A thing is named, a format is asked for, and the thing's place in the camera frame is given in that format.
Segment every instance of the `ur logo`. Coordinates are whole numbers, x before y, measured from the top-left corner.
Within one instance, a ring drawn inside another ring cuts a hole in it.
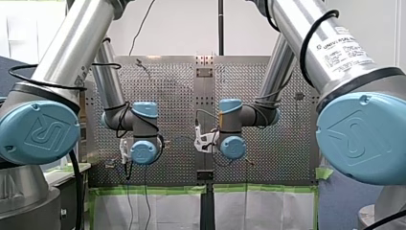
[[[38,114],[25,143],[44,150],[58,151],[70,125],[46,114]]]
[[[368,121],[368,116],[357,111],[327,129],[331,144],[343,154],[349,165],[390,152],[386,137]]]

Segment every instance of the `white label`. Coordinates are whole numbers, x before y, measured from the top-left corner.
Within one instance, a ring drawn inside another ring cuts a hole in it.
[[[347,29],[345,27],[336,27],[335,31],[340,35],[349,35],[350,34],[349,29]]]
[[[339,34],[316,46],[316,55],[333,73],[344,72],[356,65],[373,63],[372,58],[358,44],[355,38]]]

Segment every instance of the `perforated metal panel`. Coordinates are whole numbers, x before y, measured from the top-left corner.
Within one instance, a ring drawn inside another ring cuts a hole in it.
[[[258,95],[268,58],[216,57],[215,98],[240,98],[251,103]],[[302,101],[296,100],[303,93]],[[275,126],[259,130],[245,127],[243,137],[247,141],[247,159],[233,162],[229,167],[214,166],[217,183],[257,182],[277,184],[311,184],[314,179],[314,157],[311,154],[311,114],[315,97],[303,80],[299,68],[295,68],[291,82],[283,90],[281,118]],[[228,161],[217,155],[219,164]]]
[[[136,63],[139,59],[149,74]],[[212,169],[209,154],[196,152],[194,111],[204,108],[218,112],[224,98],[241,98],[251,103],[259,92],[269,57],[118,57],[123,65],[120,78],[125,97],[130,102],[158,103],[158,126],[169,141],[162,158],[148,167],[147,183],[176,186],[196,183],[196,170]],[[197,78],[196,69],[214,68],[214,75]],[[115,131],[101,125],[102,104],[94,83],[88,83],[87,149],[92,163],[89,184],[92,187],[116,186],[125,183],[119,142]],[[305,95],[295,100],[297,93]],[[312,130],[316,114],[316,97],[295,69],[292,81],[283,91],[282,117],[277,125],[259,130],[243,130],[248,145],[247,166],[244,160],[223,168],[214,165],[215,183],[274,183],[308,185],[314,181],[317,149]],[[209,131],[214,120],[200,120]],[[227,160],[216,154],[220,164]],[[134,166],[131,184],[144,183],[144,167]]]
[[[147,71],[135,64],[137,59],[142,61]],[[120,78],[125,98],[132,103],[157,102],[158,127],[169,142],[160,160],[148,167],[148,184],[195,184],[195,154],[192,139],[189,139],[194,135],[194,57],[119,57],[118,62],[123,65]],[[101,126],[103,109],[96,88],[93,98],[93,109],[90,108],[88,114],[94,114],[97,153],[93,157],[90,185],[100,187],[125,183],[124,168],[120,164],[120,140],[116,138],[115,131]],[[133,166],[131,184],[144,184],[144,169]]]

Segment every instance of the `blue joint cap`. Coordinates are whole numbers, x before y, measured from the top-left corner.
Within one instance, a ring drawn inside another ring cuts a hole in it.
[[[230,136],[221,143],[220,151],[229,159],[237,160],[245,155],[247,145],[244,139],[239,136]]]
[[[103,114],[101,115],[101,125],[106,127],[106,128],[110,128],[107,124],[107,122],[105,121],[105,112],[103,112]]]
[[[276,114],[275,114],[275,118],[274,118],[274,120],[272,121],[271,126],[274,125],[274,124],[276,124],[276,123],[279,121],[280,118],[281,118],[281,110],[277,108],[277,111],[276,111]]]
[[[65,156],[80,137],[78,116],[50,101],[24,103],[0,119],[0,156],[18,165],[43,165]]]
[[[338,171],[375,185],[406,184],[406,102],[370,92],[341,96],[321,112],[320,150]]]
[[[240,99],[223,99],[219,104],[222,113],[231,113],[242,108],[242,100]]]
[[[138,165],[149,165],[155,160],[157,148],[149,141],[138,141],[131,147],[131,159]]]
[[[156,103],[134,103],[132,111],[146,118],[158,118],[158,106]]]

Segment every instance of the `metal bracket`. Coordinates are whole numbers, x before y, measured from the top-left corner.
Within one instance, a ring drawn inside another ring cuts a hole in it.
[[[196,76],[198,78],[212,78],[213,77],[213,68],[197,68]]]
[[[199,170],[197,171],[197,180],[213,180],[214,170]]]

